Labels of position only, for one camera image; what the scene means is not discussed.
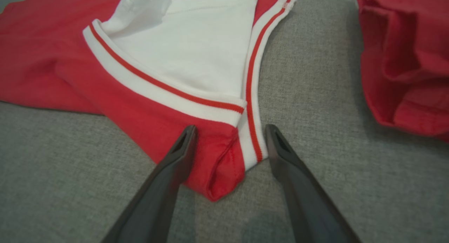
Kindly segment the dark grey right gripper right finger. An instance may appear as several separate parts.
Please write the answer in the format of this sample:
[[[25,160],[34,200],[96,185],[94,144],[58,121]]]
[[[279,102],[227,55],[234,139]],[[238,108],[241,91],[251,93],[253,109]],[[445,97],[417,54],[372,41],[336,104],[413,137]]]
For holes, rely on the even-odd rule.
[[[359,243],[359,237],[279,128],[267,124],[265,139],[272,174],[283,187],[295,241]]]

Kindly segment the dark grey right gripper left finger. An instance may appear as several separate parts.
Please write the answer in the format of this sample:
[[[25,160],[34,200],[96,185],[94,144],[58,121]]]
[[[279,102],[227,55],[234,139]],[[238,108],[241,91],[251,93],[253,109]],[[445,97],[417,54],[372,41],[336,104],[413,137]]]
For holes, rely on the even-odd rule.
[[[187,126],[103,238],[103,243],[165,243],[178,190],[192,171],[197,128]]]

